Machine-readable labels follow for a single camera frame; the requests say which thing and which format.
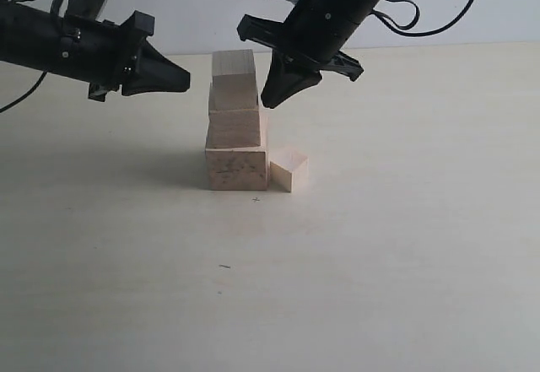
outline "white wall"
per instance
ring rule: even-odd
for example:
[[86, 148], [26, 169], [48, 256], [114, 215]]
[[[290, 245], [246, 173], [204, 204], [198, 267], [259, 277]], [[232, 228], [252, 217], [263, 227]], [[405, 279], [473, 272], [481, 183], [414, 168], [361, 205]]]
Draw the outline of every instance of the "white wall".
[[[419, 30], [439, 27], [461, 10], [467, 0], [415, 0], [422, 8]], [[453, 30], [429, 39], [405, 39], [368, 19], [347, 44], [349, 47], [404, 46], [540, 40], [540, 0], [477, 0]], [[291, 5], [279, 0], [110, 0], [103, 18], [123, 21], [138, 9], [157, 19], [153, 43], [166, 53], [199, 53], [246, 47], [236, 34], [244, 13], [284, 20]], [[386, 8], [407, 20], [406, 6]], [[262, 50], [255, 44], [249, 47]]]

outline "wooden block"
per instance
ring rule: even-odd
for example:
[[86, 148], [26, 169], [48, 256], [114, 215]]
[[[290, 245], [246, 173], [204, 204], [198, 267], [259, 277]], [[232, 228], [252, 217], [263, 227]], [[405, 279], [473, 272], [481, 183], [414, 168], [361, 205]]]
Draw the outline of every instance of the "wooden block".
[[291, 147], [272, 151], [270, 173], [274, 182], [292, 192], [307, 183], [308, 158]]
[[265, 191], [268, 189], [267, 116], [261, 115], [262, 143], [257, 147], [211, 148], [208, 127], [206, 160], [210, 189]]
[[212, 55], [212, 77], [216, 111], [258, 106], [253, 50], [216, 51]]
[[208, 100], [208, 116], [210, 131], [208, 146], [210, 148], [256, 147], [262, 144], [261, 112], [255, 109], [235, 109], [217, 111], [210, 87]]

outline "table surface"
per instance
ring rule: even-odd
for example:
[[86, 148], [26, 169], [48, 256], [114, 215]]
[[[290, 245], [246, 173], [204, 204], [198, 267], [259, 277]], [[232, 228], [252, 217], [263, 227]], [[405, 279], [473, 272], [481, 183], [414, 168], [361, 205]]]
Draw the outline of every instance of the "table surface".
[[[352, 54], [270, 112], [294, 194], [208, 191], [210, 56], [187, 94], [51, 76], [1, 115], [0, 369], [537, 370], [540, 44]], [[37, 76], [1, 65], [0, 105]]]

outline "wooden cube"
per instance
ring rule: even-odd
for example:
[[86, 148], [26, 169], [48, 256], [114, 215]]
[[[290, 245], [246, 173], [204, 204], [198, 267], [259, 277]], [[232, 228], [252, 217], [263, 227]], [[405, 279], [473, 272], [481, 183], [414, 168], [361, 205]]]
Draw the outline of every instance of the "wooden cube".
[[303, 186], [308, 179], [308, 158], [294, 148], [273, 150], [270, 157], [272, 180], [285, 191], [292, 192]]
[[206, 160], [210, 188], [214, 191], [265, 191], [268, 189], [267, 117], [262, 115], [262, 145], [212, 148], [208, 127]]
[[257, 108], [253, 50], [216, 51], [212, 77], [216, 111]]
[[240, 148], [257, 147], [262, 144], [261, 112], [259, 108], [217, 111], [210, 88], [208, 100], [208, 116], [210, 129], [208, 147]]

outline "block tower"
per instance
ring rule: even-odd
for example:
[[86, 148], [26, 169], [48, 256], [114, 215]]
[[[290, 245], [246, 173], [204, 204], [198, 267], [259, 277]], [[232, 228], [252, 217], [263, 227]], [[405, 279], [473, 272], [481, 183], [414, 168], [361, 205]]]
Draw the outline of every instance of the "block tower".
[[206, 160], [215, 191], [268, 188], [267, 116], [259, 105], [252, 50], [212, 55]]

